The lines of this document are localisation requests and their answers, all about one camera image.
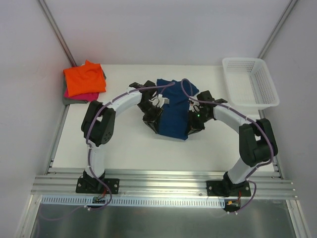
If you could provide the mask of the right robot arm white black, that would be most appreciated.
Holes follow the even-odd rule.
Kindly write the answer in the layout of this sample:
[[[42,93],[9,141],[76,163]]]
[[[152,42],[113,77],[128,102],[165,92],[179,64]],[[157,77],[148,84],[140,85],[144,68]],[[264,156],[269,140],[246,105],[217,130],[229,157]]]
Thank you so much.
[[[271,123],[267,119],[253,120],[234,108],[224,99],[215,99],[209,91],[199,93],[191,99],[188,111],[188,135],[205,129],[209,120],[219,120],[239,136],[239,159],[223,175],[222,180],[212,181],[211,192],[217,196],[229,197],[237,194],[247,185],[248,178],[262,166],[272,163],[278,149]]]

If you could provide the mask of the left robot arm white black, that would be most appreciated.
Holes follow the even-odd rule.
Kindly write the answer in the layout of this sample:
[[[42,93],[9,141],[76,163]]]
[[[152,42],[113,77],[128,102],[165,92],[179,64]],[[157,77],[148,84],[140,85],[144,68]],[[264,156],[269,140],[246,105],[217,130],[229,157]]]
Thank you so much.
[[[126,92],[107,103],[92,101],[86,111],[81,130],[88,147],[87,167],[83,180],[92,192],[100,192],[104,186],[105,166],[101,147],[113,136],[115,119],[125,110],[138,106],[143,112],[143,122],[155,133],[159,131],[159,119],[163,112],[163,89],[147,81],[144,85],[134,82]]]

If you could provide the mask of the blue t-shirt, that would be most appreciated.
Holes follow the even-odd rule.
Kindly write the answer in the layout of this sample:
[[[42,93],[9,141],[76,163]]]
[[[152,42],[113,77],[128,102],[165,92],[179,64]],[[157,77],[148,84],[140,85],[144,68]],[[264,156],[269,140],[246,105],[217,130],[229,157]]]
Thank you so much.
[[[169,99],[164,104],[158,124],[158,134],[180,140],[187,140],[189,96],[195,96],[199,89],[192,83],[173,81],[174,85],[166,89],[159,89],[164,98]]]

